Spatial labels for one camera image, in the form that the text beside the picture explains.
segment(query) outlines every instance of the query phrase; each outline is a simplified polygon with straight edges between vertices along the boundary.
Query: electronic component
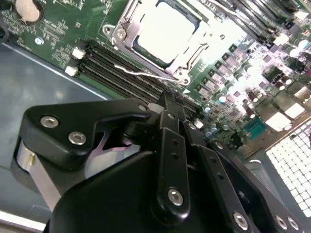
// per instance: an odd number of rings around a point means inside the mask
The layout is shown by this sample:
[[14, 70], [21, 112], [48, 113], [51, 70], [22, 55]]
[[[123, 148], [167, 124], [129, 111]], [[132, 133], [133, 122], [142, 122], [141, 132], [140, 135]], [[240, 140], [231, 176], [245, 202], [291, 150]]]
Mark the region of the electronic component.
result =
[[259, 67], [255, 67], [255, 66], [252, 66], [251, 64], [249, 63], [246, 63], [244, 66], [243, 66], [244, 70], [246, 71], [246, 73], [248, 73], [249, 75], [251, 76], [258, 76], [261, 74], [261, 70]]
[[43, 7], [38, 0], [16, 0], [15, 10], [27, 24], [37, 23], [44, 16]]
[[269, 55], [266, 55], [266, 56], [263, 58], [264, 62], [270, 62], [271, 59], [272, 59], [272, 57], [269, 56]]
[[304, 38], [297, 38], [294, 41], [294, 45], [297, 46], [300, 50], [304, 50], [310, 46], [310, 42]]
[[217, 62], [215, 64], [215, 67], [217, 68], [217, 70], [222, 74], [222, 75], [231, 75], [232, 74], [232, 71], [226, 67], [224, 64], [222, 64], [221, 62]]
[[291, 120], [280, 113], [269, 100], [264, 100], [255, 110], [263, 121], [275, 131], [282, 131], [286, 126], [291, 124]]
[[255, 112], [249, 106], [247, 106], [245, 110], [246, 110], [247, 115], [251, 119], [253, 119], [256, 116]]
[[225, 53], [222, 56], [222, 59], [232, 68], [236, 68], [239, 66], [239, 62], [236, 60], [236, 58], [232, 55], [229, 55], [228, 53]]
[[227, 88], [228, 93], [230, 93], [230, 94], [234, 93], [235, 87], [234, 87], [234, 84], [232, 82], [227, 82], [225, 87]]
[[246, 82], [246, 77], [244, 75], [242, 75], [241, 73], [237, 73], [235, 76], [236, 80], [238, 80], [238, 82], [240, 83], [244, 83]]
[[217, 98], [219, 103], [225, 103], [227, 101], [227, 98], [221, 92], [216, 95], [216, 98]]
[[247, 96], [249, 97], [249, 99], [253, 102], [256, 103], [258, 101], [258, 98], [256, 97], [256, 95], [254, 94], [254, 92], [250, 91], [247, 93]]
[[216, 124], [215, 123], [210, 124], [209, 130], [211, 133], [216, 133], [218, 131]]
[[204, 104], [203, 110], [206, 114], [210, 113], [210, 104], [208, 103]]
[[275, 86], [277, 89], [279, 89], [280, 91], [282, 91], [282, 90], [285, 89], [285, 85], [284, 85], [282, 82], [280, 82], [280, 81], [277, 81], [277, 82], [274, 84], [274, 86]]
[[201, 96], [208, 96], [210, 92], [203, 86], [199, 86], [198, 92], [201, 94]]
[[211, 79], [213, 79], [216, 83], [223, 83], [225, 82], [225, 78], [222, 77], [220, 74], [216, 73], [214, 70], [210, 70], [208, 75]]
[[236, 45], [231, 45], [229, 51], [232, 52], [236, 57], [240, 58], [241, 60], [247, 58], [247, 54], [243, 50], [238, 48]]
[[275, 96], [274, 102], [292, 119], [295, 119], [305, 111], [305, 108], [283, 92], [280, 92], [277, 96]]
[[286, 65], [297, 74], [303, 74], [306, 70], [306, 65], [296, 58], [288, 58]]
[[258, 118], [254, 118], [253, 120], [248, 122], [243, 128], [246, 136], [248, 136], [248, 138], [251, 140], [255, 140], [266, 130], [266, 125], [262, 122], [262, 120]]

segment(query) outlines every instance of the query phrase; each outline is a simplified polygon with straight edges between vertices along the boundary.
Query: black memory slot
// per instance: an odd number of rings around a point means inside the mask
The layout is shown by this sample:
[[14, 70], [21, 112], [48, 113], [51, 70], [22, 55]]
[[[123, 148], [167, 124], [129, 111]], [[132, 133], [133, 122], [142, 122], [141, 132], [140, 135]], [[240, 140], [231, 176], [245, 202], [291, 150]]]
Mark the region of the black memory slot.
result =
[[[222, 4], [230, 9], [230, 10], [233, 10], [231, 8], [231, 5], [228, 3], [228, 2], [225, 2], [225, 1], [222, 1]], [[263, 36], [260, 32], [256, 32], [256, 30], [260, 30], [258, 27], [253, 27], [252, 25], [249, 25], [247, 22], [245, 21], [242, 21], [242, 20], [239, 20], [237, 21], [237, 17], [234, 17], [233, 15], [231, 14], [228, 14], [224, 9], [222, 8], [219, 8], [220, 11], [222, 11], [224, 14], [227, 15], [228, 18], [230, 18], [233, 22], [235, 22], [237, 25], [239, 25], [242, 30], [244, 30], [247, 34], [249, 34], [251, 37], [253, 37], [255, 40], [257, 40], [258, 42], [260, 43], [263, 43], [264, 40], [265, 40], [265, 36]]]
[[[106, 56], [113, 63], [120, 64], [120, 66], [123, 66], [127, 70], [134, 71], [134, 72], [141, 71], [137, 67], [135, 67], [135, 66], [131, 65], [130, 63], [128, 63], [126, 60], [118, 57], [116, 54], [114, 54], [113, 52], [111, 52], [107, 48], [95, 47], [93, 49], [93, 51], [95, 53], [98, 53], [98, 54], [100, 54], [100, 52], [101, 52], [101, 56], [103, 56], [103, 57]], [[165, 85], [162, 84], [161, 82], [159, 82], [158, 80], [155, 80], [154, 78], [145, 76], [145, 77], [143, 77], [143, 79], [144, 79], [145, 82], [147, 82], [149, 85], [151, 85], [155, 89], [158, 89], [158, 91], [160, 91], [160, 92], [163, 92], [163, 90], [165, 89]]]
[[262, 12], [264, 12], [265, 15], [271, 21], [273, 21], [275, 24], [281, 26], [279, 24], [279, 16], [277, 14], [275, 14], [273, 11], [271, 11], [271, 9], [269, 7], [264, 5], [260, 0], [252, 0], [251, 2], [254, 3]]
[[104, 73], [104, 70], [102, 70], [98, 65], [94, 63], [90, 62], [84, 64], [82, 72], [85, 73], [85, 70], [89, 70], [91, 73], [93, 73], [93, 76], [97, 75], [97, 80], [105, 81], [106, 84], [109, 84], [107, 85], [108, 87], [110, 87], [112, 90], [117, 91], [119, 94], [123, 95], [126, 98], [138, 98], [146, 103], [151, 102], [151, 100], [149, 98], [146, 98], [144, 95], [137, 94], [137, 91], [135, 89], [131, 89], [128, 83], [123, 82], [123, 80], [114, 75]]
[[267, 28], [269, 28], [271, 31], [275, 32], [277, 31], [277, 28], [271, 24], [269, 21], [267, 21], [262, 15], [260, 15], [258, 12], [252, 9], [250, 5], [248, 5], [246, 2], [239, 0], [239, 2], [248, 9], [262, 24], [264, 24]]
[[261, 22], [252, 12], [250, 12], [240, 1], [233, 0], [233, 3], [237, 6], [237, 8], [243, 12], [252, 23], [256, 25], [258, 29], [260, 29], [263, 33], [266, 34], [266, 36], [270, 36], [271, 32], [267, 30], [267, 26]]
[[[128, 63], [126, 60], [122, 59], [121, 57], [119, 57], [118, 55], [116, 55], [115, 53], [113, 53], [107, 48], [100, 47], [97, 45], [92, 45], [91, 49], [87, 53], [89, 54], [89, 58], [87, 58], [85, 62], [87, 63], [88, 66], [89, 66], [89, 63], [93, 64], [93, 66], [94, 65], [98, 66], [97, 71], [105, 69], [108, 72], [112, 73], [112, 75], [127, 77], [133, 83], [144, 86], [146, 90], [150, 91], [150, 93], [153, 93], [153, 95], [156, 95], [157, 97], [159, 97], [159, 95], [163, 92], [163, 90], [167, 88], [165, 84], [161, 83], [160, 81], [152, 77], [146, 76], [142, 78], [140, 76], [133, 76], [130, 74], [126, 74], [123, 71], [118, 70], [115, 67], [113, 67], [114, 64], [117, 64], [130, 71], [134, 71], [134, 72], [141, 71], [136, 66], [133, 66], [132, 64]], [[126, 87], [122, 87], [122, 89], [119, 89], [117, 92], [120, 92], [120, 94], [123, 94], [124, 92], [123, 88], [126, 89]], [[132, 94], [136, 93], [135, 96], [133, 97], [137, 97], [138, 95], [140, 95], [137, 93], [137, 91], [135, 91], [135, 88], [134, 89], [131, 88], [130, 92]], [[190, 119], [191, 118], [190, 116], [197, 115], [197, 112], [200, 111], [200, 107], [188, 99], [183, 99], [183, 101], [184, 101], [184, 111], [185, 111], [185, 115], [187, 116], [187, 119]], [[149, 102], [156, 103], [157, 99], [149, 100]]]
[[[261, 1], [261, 3], [263, 4], [263, 5], [265, 5], [267, 8], [269, 8], [271, 11], [273, 11], [277, 16], [278, 16], [278, 12], [277, 11], [275, 11], [274, 9], [273, 9], [273, 7], [271, 7], [270, 5], [269, 5], [269, 3], [268, 2], [266, 2], [266, 1], [264, 1], [264, 0], [259, 0], [259, 1]], [[282, 11], [282, 13], [284, 14], [284, 15], [286, 15], [288, 18], [293, 18], [293, 15], [291, 14], [291, 13], [289, 13], [288, 12], [288, 10], [286, 9], [286, 7], [283, 5], [283, 4], [281, 4], [281, 3], [279, 3], [277, 0], [271, 0], [271, 2], [275, 5], [275, 6], [277, 6], [281, 11]]]
[[[127, 70], [130, 71], [141, 71], [140, 69], [136, 68], [135, 66], [131, 65], [130, 63], [128, 63], [127, 61], [119, 58], [116, 54], [114, 54], [113, 52], [111, 52], [109, 49], [107, 48], [103, 48], [103, 47], [95, 47], [92, 49], [92, 51], [98, 55], [100, 55], [103, 59], [109, 59], [112, 63], [114, 64], [118, 64], [120, 66], [123, 66], [124, 68], [126, 68]], [[159, 82], [158, 80], [155, 80], [154, 78], [151, 77], [143, 77], [143, 79], [145, 81], [147, 81], [147, 83], [150, 83], [149, 85], [151, 85], [152, 87], [155, 87], [157, 89], [159, 89], [159, 93], [158, 95], [160, 95], [163, 90], [166, 88], [164, 84], [162, 84], [161, 82]], [[190, 100], [184, 99], [184, 107], [187, 108], [187, 115], [189, 115], [190, 113], [193, 115], [197, 112], [198, 109], [198, 105], [196, 105], [195, 103], [191, 102]]]
[[141, 89], [141, 91], [145, 92], [146, 94], [151, 94], [152, 96], [154, 96], [157, 99], [160, 97], [161, 92], [155, 90], [154, 88], [152, 88], [150, 85], [148, 85], [147, 83], [145, 83], [141, 79], [138, 79], [137, 76], [127, 74], [127, 73], [123, 72], [122, 70], [116, 69], [114, 67], [115, 63], [111, 62], [110, 60], [106, 59], [105, 57], [100, 56], [96, 53], [93, 53], [90, 56], [90, 59], [95, 59], [96, 61], [104, 62], [105, 66], [108, 66], [110, 72], [114, 72], [118, 76], [124, 77], [127, 81], [130, 81], [131, 83], [135, 84], [138, 87], [138, 89]]

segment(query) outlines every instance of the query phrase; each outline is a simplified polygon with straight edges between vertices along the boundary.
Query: electrolytic capacitor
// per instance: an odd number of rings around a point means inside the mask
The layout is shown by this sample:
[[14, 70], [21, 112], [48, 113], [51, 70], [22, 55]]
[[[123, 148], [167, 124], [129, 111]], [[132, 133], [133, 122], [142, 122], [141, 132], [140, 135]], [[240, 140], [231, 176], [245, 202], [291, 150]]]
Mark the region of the electrolytic capacitor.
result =
[[225, 87], [227, 88], [228, 92], [230, 94], [233, 94], [235, 92], [234, 84], [232, 82], [228, 82]]
[[284, 82], [286, 85], [289, 85], [292, 83], [292, 80], [289, 79], [288, 77], [284, 76], [281, 78], [282, 82]]
[[212, 137], [213, 134], [209, 131], [209, 129], [206, 129], [204, 131], [204, 135], [205, 135], [206, 138], [210, 138], [210, 137]]
[[304, 38], [298, 38], [294, 41], [294, 45], [296, 45], [299, 49], [304, 50], [310, 45], [310, 42]]
[[250, 91], [247, 93], [249, 99], [253, 102], [256, 103], [258, 101], [258, 98], [256, 97], [256, 95], [254, 94], [254, 92]]
[[251, 76], [257, 76], [261, 74], [261, 70], [259, 67], [254, 67], [251, 64], [247, 63], [244, 65], [244, 70]]
[[223, 130], [224, 131], [228, 131], [230, 129], [230, 126], [229, 125], [223, 125]]
[[227, 98], [225, 97], [225, 95], [223, 93], [218, 93], [216, 95], [217, 100], [219, 101], [219, 103], [225, 103]]
[[285, 89], [285, 85], [284, 85], [282, 82], [280, 82], [280, 81], [276, 82], [276, 84], [274, 84], [274, 86], [275, 86], [277, 89], [279, 89], [280, 91], [282, 91], [282, 90]]
[[253, 119], [256, 116], [254, 111], [250, 107], [246, 108], [246, 113], [251, 119]]
[[236, 74], [234, 77], [235, 77], [236, 80], [238, 80], [238, 82], [240, 82], [240, 83], [246, 82], [245, 76], [242, 75], [241, 73]]
[[215, 133], [217, 132], [217, 126], [215, 123], [212, 123], [209, 125], [209, 130], [211, 131], [211, 133]]
[[208, 103], [204, 104], [203, 109], [204, 112], [208, 114], [210, 112], [210, 105]]

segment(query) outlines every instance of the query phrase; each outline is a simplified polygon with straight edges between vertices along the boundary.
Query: green circuit board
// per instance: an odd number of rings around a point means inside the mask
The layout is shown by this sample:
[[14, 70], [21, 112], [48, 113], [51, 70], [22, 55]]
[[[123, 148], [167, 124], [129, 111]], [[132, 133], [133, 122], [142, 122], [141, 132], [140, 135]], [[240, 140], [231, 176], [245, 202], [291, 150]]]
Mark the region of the green circuit board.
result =
[[[135, 67], [143, 68], [137, 61], [122, 54], [114, 49], [111, 41], [103, 33], [104, 25], [117, 25], [118, 21], [127, 6], [128, 0], [39, 0], [44, 8], [43, 19], [33, 25], [26, 25], [20, 20], [20, 17], [12, 8], [8, 11], [2, 11], [3, 19], [8, 25], [9, 31], [18, 36], [16, 43], [24, 49], [34, 53], [53, 65], [65, 69], [71, 58], [72, 51], [78, 40], [95, 41], [100, 46], [108, 48], [109, 51], [116, 54], [120, 59], [124, 59]], [[208, 1], [198, 0], [210, 7]], [[308, 12], [308, 5], [299, 1], [294, 1], [304, 13]], [[229, 18], [218, 16], [220, 23], [217, 27], [211, 28], [210, 36], [214, 38], [213, 44], [200, 55], [200, 59], [189, 71], [190, 83], [188, 85], [173, 84], [163, 82], [169, 88], [179, 93], [183, 93], [184, 98], [194, 102], [199, 106], [210, 104], [210, 117], [219, 125], [228, 125], [229, 130], [218, 134], [220, 139], [228, 140], [236, 131], [244, 132], [243, 128], [250, 121], [243, 109], [243, 100], [247, 98], [243, 94], [246, 90], [255, 90], [259, 82], [248, 82], [240, 85], [234, 78], [235, 73], [245, 73], [243, 66], [245, 64], [258, 64], [260, 69], [266, 70], [269, 67], [281, 65], [288, 56], [284, 52], [270, 52], [265, 46], [262, 46], [254, 39], [249, 37], [238, 25], [234, 24]], [[296, 18], [295, 23], [302, 29], [302, 32], [291, 36], [288, 44], [294, 44], [299, 38], [311, 41], [311, 17], [307, 15], [303, 18]], [[223, 59], [224, 54], [233, 55], [235, 46], [245, 56], [238, 60], [238, 65], [230, 70], [232, 73], [225, 73], [227, 81], [231, 81], [239, 87], [241, 95], [238, 97], [233, 93], [227, 95], [226, 103], [219, 103], [215, 94], [226, 92], [224, 82], [213, 81], [214, 89], [209, 93], [200, 92], [200, 86], [208, 85], [212, 81], [211, 70], [215, 70], [215, 64]], [[263, 62], [266, 56], [270, 56], [269, 61]], [[299, 81], [301, 75], [284, 71], [285, 74], [295, 81]], [[108, 86], [86, 76], [79, 75], [86, 83], [104, 91], [113, 98], [124, 98], [122, 93], [118, 93]], [[261, 91], [265, 93], [259, 101], [254, 104], [256, 108], [264, 100], [272, 100], [280, 90], [275, 86], [266, 83], [261, 86]]]

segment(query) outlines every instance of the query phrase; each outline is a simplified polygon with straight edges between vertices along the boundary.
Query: black metal arm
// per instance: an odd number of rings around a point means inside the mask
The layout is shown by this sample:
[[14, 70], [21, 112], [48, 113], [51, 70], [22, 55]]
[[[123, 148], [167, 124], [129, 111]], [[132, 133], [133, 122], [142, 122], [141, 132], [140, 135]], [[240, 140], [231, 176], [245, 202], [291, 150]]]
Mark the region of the black metal arm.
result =
[[[225, 144], [206, 144], [169, 92], [149, 106], [33, 107], [19, 136], [11, 169], [52, 210], [47, 233], [304, 232]], [[120, 151], [132, 155], [86, 174]]]

